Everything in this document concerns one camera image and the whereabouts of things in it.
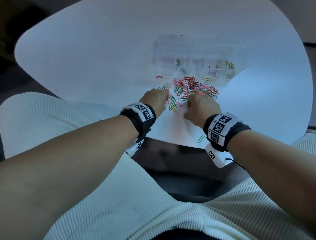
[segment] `fist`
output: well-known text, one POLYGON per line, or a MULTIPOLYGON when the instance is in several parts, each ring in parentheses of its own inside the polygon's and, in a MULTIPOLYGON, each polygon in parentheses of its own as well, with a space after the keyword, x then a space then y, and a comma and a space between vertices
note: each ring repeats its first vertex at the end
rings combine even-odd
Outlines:
POLYGON ((162 112, 166 109, 166 98, 169 94, 168 89, 158 90, 152 89, 144 94, 144 96, 139 100, 141 103, 146 103, 153 108, 158 118, 162 112))
POLYGON ((209 116, 222 112, 219 104, 207 95, 190 95, 187 106, 189 111, 184 118, 202 129, 209 116))

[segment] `forearm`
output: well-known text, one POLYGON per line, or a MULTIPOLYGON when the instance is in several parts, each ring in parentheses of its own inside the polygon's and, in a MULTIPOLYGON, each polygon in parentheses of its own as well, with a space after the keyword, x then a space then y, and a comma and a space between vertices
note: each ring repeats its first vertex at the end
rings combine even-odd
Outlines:
POLYGON ((228 151, 288 214, 316 225, 316 157, 252 130, 235 135, 228 151))
POLYGON ((0 198, 0 232, 9 239, 42 239, 58 217, 100 185, 137 136, 127 117, 116 116, 1 163, 0 193, 6 197, 0 198))

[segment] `clear plastic box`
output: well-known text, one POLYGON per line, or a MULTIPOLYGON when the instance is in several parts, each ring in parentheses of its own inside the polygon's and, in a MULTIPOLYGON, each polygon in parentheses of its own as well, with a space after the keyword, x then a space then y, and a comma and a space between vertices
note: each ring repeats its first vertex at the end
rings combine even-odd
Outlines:
POLYGON ((233 78, 248 67, 244 46, 220 40, 160 35, 154 42, 157 75, 233 78))

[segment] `white table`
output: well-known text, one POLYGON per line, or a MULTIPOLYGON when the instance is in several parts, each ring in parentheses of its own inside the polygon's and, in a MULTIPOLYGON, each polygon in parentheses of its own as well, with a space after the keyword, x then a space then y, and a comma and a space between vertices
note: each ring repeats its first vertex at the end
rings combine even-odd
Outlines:
MULTIPOLYGON (((57 96, 105 119, 151 88, 153 42, 160 34, 240 40, 249 67, 225 84, 217 102, 254 130, 291 144, 304 135, 313 99, 306 52, 268 0, 84 0, 39 23, 18 41, 19 65, 57 96)), ((203 131, 168 109, 148 137, 198 148, 203 131)))

